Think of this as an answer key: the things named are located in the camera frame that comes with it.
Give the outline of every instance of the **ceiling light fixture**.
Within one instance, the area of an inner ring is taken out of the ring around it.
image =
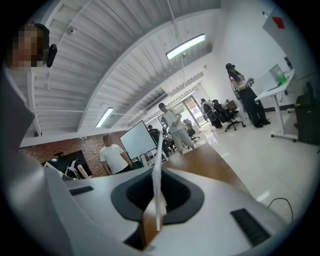
[[[100,121],[98,122],[98,124],[96,125],[96,128],[99,128],[104,121],[107,119],[107,117],[111,114],[111,112],[114,110],[113,107],[109,107],[106,112],[104,113],[104,115],[101,117]]]
[[[193,90],[191,92],[189,92],[186,96],[184,96],[181,101],[183,101],[184,99],[188,98],[191,94],[193,94],[196,90]]]
[[[148,122],[145,122],[144,124],[146,125],[147,123],[151,122],[153,119],[157,118],[157,116],[151,118]]]
[[[172,50],[168,51],[165,55],[166,57],[171,60],[174,56],[182,53],[186,49],[206,40],[205,34],[197,35],[194,38],[189,39],[188,41],[183,42],[182,44],[178,45],[177,47],[173,48]]]

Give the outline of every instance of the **whiteboard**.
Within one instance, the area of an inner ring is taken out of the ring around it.
[[[157,147],[143,121],[128,130],[120,140],[130,159],[137,158]]]

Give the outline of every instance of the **security camera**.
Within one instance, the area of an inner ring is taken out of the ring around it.
[[[74,27],[69,27],[68,28],[68,34],[70,34],[70,35],[74,35],[76,33],[76,31],[77,30]]]
[[[266,17],[266,18],[269,17],[269,14],[268,14],[267,12],[265,12],[265,11],[262,12],[262,15],[263,15],[264,17]]]

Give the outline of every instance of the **red sign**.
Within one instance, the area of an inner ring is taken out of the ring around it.
[[[272,17],[274,23],[276,24],[276,26],[278,27],[278,29],[285,29],[285,24],[284,24],[284,20],[280,17]]]

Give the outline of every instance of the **woman in black outfit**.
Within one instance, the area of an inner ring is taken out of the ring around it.
[[[238,100],[240,100],[254,125],[254,127],[262,128],[269,125],[270,122],[266,118],[264,107],[260,100],[255,101],[257,95],[248,85],[244,75],[236,71],[235,65],[228,63],[225,65],[228,72],[233,92]]]

